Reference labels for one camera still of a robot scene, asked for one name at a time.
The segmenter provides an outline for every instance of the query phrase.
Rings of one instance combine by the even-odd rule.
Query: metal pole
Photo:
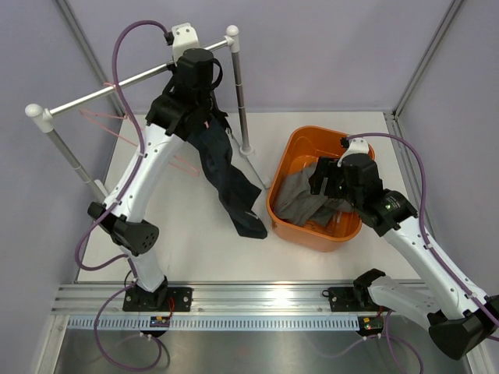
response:
[[[85,37],[85,33],[83,29],[76,19],[74,15],[73,8],[68,4],[66,0],[53,0],[55,5],[58,7],[59,11],[62,14],[62,18],[66,21],[68,28],[71,30],[78,47],[80,47],[81,51],[87,58],[87,62],[94,72],[97,81],[102,84],[104,82],[109,82],[109,79],[106,77],[104,70],[101,67],[101,64],[95,57],[94,50],[88,43],[87,38]],[[124,115],[125,108],[122,106],[121,101],[116,96],[110,96],[109,101],[113,108],[115,109],[116,115]]]
[[[409,98],[412,96],[412,92],[414,92],[414,89],[416,88],[418,82],[421,80],[421,77],[426,71],[426,68],[430,64],[431,59],[435,55],[435,52],[439,48],[442,40],[444,39],[449,28],[451,27],[451,24],[454,22],[456,16],[458,15],[459,11],[461,10],[465,2],[466,0],[453,0],[452,3],[449,5],[447,13],[445,13],[445,16],[442,19],[441,24],[437,29],[437,32],[434,34],[434,37],[431,40],[430,45],[426,49],[423,57],[421,58],[421,61],[418,64],[418,67],[416,68],[416,71],[414,72],[414,74],[412,74],[409,84],[405,88],[402,97],[400,98],[400,100],[397,103],[397,106],[395,107],[394,111],[395,119],[400,117],[400,114],[404,110],[407,101],[409,101]]]
[[[69,162],[73,170],[78,174],[83,183],[88,185],[92,192],[94,193],[97,200],[102,203],[105,199],[105,194],[101,191],[97,183],[90,177],[87,170],[78,161],[73,152],[64,143],[61,136],[55,131],[54,125],[52,125],[52,116],[48,112],[48,109],[43,109],[38,104],[29,104],[25,109],[26,115],[30,117],[38,128],[48,136],[48,138],[54,143],[62,156]]]
[[[239,122],[241,124],[242,151],[251,151],[250,135],[248,133],[248,119],[244,106],[244,93],[242,91],[241,62],[239,52],[232,53],[232,66],[234,67],[235,95],[237,96],[237,109],[239,112]]]
[[[71,150],[66,145],[64,140],[62,140],[61,136],[59,136],[57,131],[55,131],[54,129],[50,132],[47,132],[47,136],[57,147],[59,152],[61,152],[62,156],[64,156],[64,158],[69,162],[69,164],[71,165],[73,170],[78,174],[78,176],[81,178],[83,183],[85,183],[90,187],[95,197],[97,197],[99,203],[102,203],[106,198],[105,194],[101,191],[101,189],[99,189],[95,181],[88,174],[87,170],[85,170],[83,165],[78,161],[73,152],[71,152]]]
[[[223,40],[223,41],[219,41],[215,44],[208,45],[208,46],[204,47],[204,49],[206,49],[208,51],[216,51],[217,49],[223,48],[227,45],[228,45],[227,40]],[[119,86],[124,88],[124,87],[128,87],[128,86],[132,86],[135,83],[142,82],[143,80],[145,80],[147,78],[151,78],[152,76],[156,76],[157,74],[165,72],[166,70],[168,70],[169,65],[173,65],[173,60],[170,60],[163,65],[159,65],[159,66],[156,66],[155,68],[149,69],[146,72],[142,72],[141,74],[137,74],[136,76],[132,76],[131,78],[125,79],[119,83]],[[83,96],[80,99],[76,99],[74,101],[71,101],[68,104],[64,104],[64,105],[61,105],[60,107],[56,107],[53,109],[49,109],[48,113],[52,117],[55,117],[56,115],[60,115],[62,113],[70,111],[71,109],[77,108],[85,103],[88,103],[90,101],[98,99],[99,97],[108,96],[109,94],[112,94],[113,92],[115,92],[115,88],[109,86],[109,87],[103,88],[102,90],[96,91],[96,92],[88,94],[86,96]]]
[[[253,152],[250,146],[250,135],[248,133],[248,119],[246,107],[244,106],[244,93],[242,91],[241,61],[239,60],[239,29],[236,26],[227,27],[226,34],[230,40],[232,53],[232,67],[234,69],[235,95],[237,96],[237,108],[239,112],[239,123],[241,124],[242,145],[239,151],[246,156]]]

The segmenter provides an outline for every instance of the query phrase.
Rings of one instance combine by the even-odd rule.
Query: black bracket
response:
[[[92,202],[88,207],[88,215],[98,219],[106,211],[104,204]],[[127,222],[126,217],[116,217],[110,213],[101,222],[101,228],[107,232],[116,245],[127,248],[134,256],[148,252],[159,237],[159,228],[146,220]]]
[[[354,287],[329,287],[322,291],[329,300],[332,312],[377,312],[380,307],[374,303],[363,304],[354,294]]]
[[[147,292],[139,286],[130,288],[125,293],[123,312],[170,312],[170,305],[174,305],[173,312],[190,312],[192,288],[162,287],[155,292]]]

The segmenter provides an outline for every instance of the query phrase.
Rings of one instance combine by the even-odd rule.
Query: black pants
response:
[[[267,229],[251,210],[261,190],[231,165],[232,147],[227,133],[215,118],[210,127],[187,138],[200,153],[207,180],[218,190],[218,198],[232,219],[238,234],[263,239]]]

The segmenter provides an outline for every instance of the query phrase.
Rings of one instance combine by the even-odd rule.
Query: garment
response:
[[[231,165],[232,147],[221,123],[213,117],[208,128],[191,133],[187,141],[199,151],[203,172],[218,190],[218,198],[238,234],[247,238],[266,238],[267,229],[251,210],[261,190]]]
[[[326,226],[336,211],[352,212],[352,207],[343,199],[310,193],[309,178],[316,166],[311,164],[285,178],[274,205],[277,217],[297,226],[304,226],[308,220]]]

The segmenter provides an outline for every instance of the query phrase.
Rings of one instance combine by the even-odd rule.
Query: horizontal bar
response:
[[[193,289],[191,311],[187,316],[352,316],[375,315],[375,312],[331,312],[329,301],[321,292],[331,284],[184,284]],[[408,284],[411,288],[427,291],[424,284]],[[52,307],[52,315],[95,315],[102,304],[121,285],[62,285]],[[106,315],[134,314],[123,312],[124,294],[109,303]],[[157,312],[141,312],[155,316]]]
[[[223,48],[228,45],[227,40],[219,41],[217,43],[214,43],[212,45],[208,45],[204,47],[207,51],[216,51],[217,49]],[[152,76],[156,76],[158,74],[161,74],[162,72],[165,72],[168,70],[168,66],[173,64],[173,60],[170,60],[166,62],[163,65],[156,66],[155,68],[149,69],[145,72],[142,72],[141,74],[137,74],[136,76],[132,76],[128,79],[123,80],[122,82],[119,83],[119,86],[122,88],[132,86],[135,83],[142,82],[145,79],[151,78]],[[90,101],[96,100],[100,97],[105,97],[108,96],[109,94],[112,94],[115,92],[115,88],[108,86],[103,88],[102,90],[96,91],[94,93],[90,93],[86,96],[81,97],[80,99],[76,99],[74,101],[70,101],[67,104],[63,104],[59,107],[49,109],[49,112],[52,117],[55,117],[56,115],[60,115],[62,113],[65,113],[67,111],[70,111],[71,109],[78,108],[79,106],[88,103]]]

